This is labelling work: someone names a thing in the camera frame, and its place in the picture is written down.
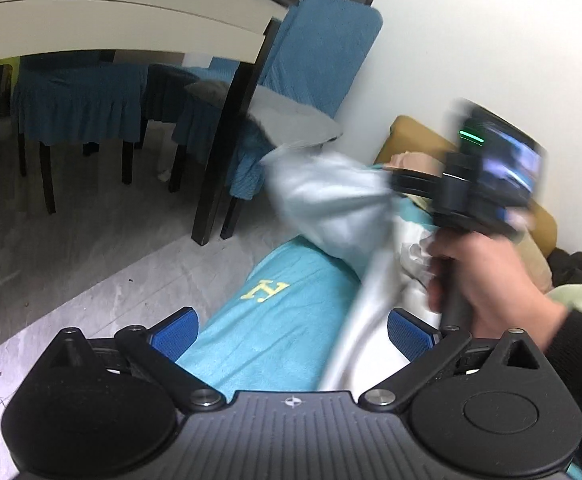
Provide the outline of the person's right hand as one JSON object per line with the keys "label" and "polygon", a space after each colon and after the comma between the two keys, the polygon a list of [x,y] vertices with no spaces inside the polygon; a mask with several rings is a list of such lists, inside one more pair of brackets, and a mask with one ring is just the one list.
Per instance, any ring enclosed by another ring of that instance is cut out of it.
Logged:
{"label": "person's right hand", "polygon": [[535,286],[511,240],[439,230],[428,253],[433,273],[428,283],[431,310],[443,310],[442,275],[449,260],[455,267],[455,283],[473,306],[474,337],[498,338],[516,327],[525,330],[540,350],[548,349],[568,309]]}

